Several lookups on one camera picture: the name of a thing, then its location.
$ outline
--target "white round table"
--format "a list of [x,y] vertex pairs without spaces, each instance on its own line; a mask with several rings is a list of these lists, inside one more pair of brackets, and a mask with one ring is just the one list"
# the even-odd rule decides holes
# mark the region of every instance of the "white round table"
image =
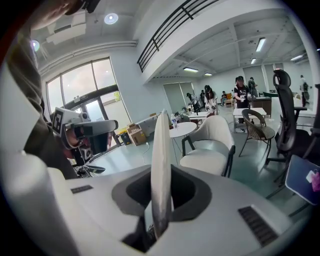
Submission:
[[175,138],[188,135],[189,133],[193,132],[197,128],[197,125],[194,122],[181,122],[181,123],[178,123],[177,125],[178,125],[178,127],[169,130],[169,133],[170,133],[170,138],[172,141],[176,164],[179,165],[174,142],[177,145],[179,150],[180,150],[180,148],[179,148],[179,145],[176,142]]

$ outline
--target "person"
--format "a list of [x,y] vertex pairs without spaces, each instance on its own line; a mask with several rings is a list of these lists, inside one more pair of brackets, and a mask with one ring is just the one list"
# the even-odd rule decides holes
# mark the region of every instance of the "person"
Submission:
[[190,104],[193,106],[193,111],[197,112],[197,110],[200,109],[197,97],[189,92],[186,94],[186,96],[190,99]]
[[[236,79],[236,84],[234,86],[234,97],[236,99],[236,105],[238,109],[246,109],[249,107],[248,98],[250,98],[250,93],[248,87],[244,84],[244,79],[242,76],[238,76]],[[244,119],[239,118],[239,123],[243,124]]]
[[[44,117],[42,81],[37,69],[35,50],[31,44],[31,30],[44,28],[65,14],[72,15],[83,4],[81,0],[43,1],[18,32],[16,44],[11,48],[7,58],[13,79],[34,109],[40,113],[24,151],[39,157],[48,167],[59,169],[65,179],[75,179],[77,174],[67,159],[72,157],[71,152],[64,148],[59,137],[54,136],[51,124]],[[67,130],[66,134],[69,143],[78,144],[73,129]]]
[[221,95],[221,105],[224,106],[225,105],[225,101],[227,100],[227,95],[225,91],[222,91],[222,95]]
[[206,104],[206,110],[211,111],[212,115],[214,115],[217,109],[216,93],[209,85],[204,86],[204,91],[204,102]]
[[301,85],[300,85],[300,91],[301,91],[301,96],[302,96],[302,106],[305,107],[306,103],[309,100],[309,85],[307,84],[306,79],[304,78],[303,75],[300,75],[300,80],[301,80]]
[[251,95],[253,95],[254,97],[258,98],[258,92],[257,92],[257,87],[258,85],[255,83],[254,78],[251,76],[250,80],[248,82],[248,88],[249,88],[249,92]]
[[204,106],[205,105],[205,91],[204,90],[201,90],[200,100]]

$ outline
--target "chair headrest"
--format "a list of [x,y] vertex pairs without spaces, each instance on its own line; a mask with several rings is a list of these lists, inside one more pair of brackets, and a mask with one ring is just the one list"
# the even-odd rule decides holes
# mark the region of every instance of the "chair headrest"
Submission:
[[291,85],[291,78],[288,73],[282,69],[276,69],[273,71],[273,85],[277,87],[277,85],[284,85],[290,87]]

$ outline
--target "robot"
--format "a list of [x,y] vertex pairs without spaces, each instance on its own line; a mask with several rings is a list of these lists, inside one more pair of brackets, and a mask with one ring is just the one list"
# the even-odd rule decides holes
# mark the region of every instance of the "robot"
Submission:
[[[76,113],[74,111],[56,107],[52,119],[53,132],[61,138],[64,147],[72,152],[76,164],[77,174],[82,177],[83,171],[89,176],[91,169],[96,169],[88,163],[92,157],[111,147],[112,134],[118,129],[116,120],[103,120],[92,122],[87,113]],[[67,130],[73,129],[78,139],[77,145],[71,145],[67,138]]]

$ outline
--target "black t-shirt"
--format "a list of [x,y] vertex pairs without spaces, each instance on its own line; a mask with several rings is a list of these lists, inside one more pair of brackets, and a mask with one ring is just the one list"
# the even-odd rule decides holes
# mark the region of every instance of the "black t-shirt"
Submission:
[[245,85],[243,87],[239,87],[239,86],[235,86],[234,87],[234,93],[235,94],[238,94],[238,97],[241,98],[241,96],[243,95],[245,100],[244,102],[241,102],[241,100],[236,100],[236,104],[237,104],[237,108],[238,109],[245,109],[248,107],[249,105],[249,101],[248,101],[248,98],[247,98],[247,94],[249,93],[249,89],[248,87],[246,87]]

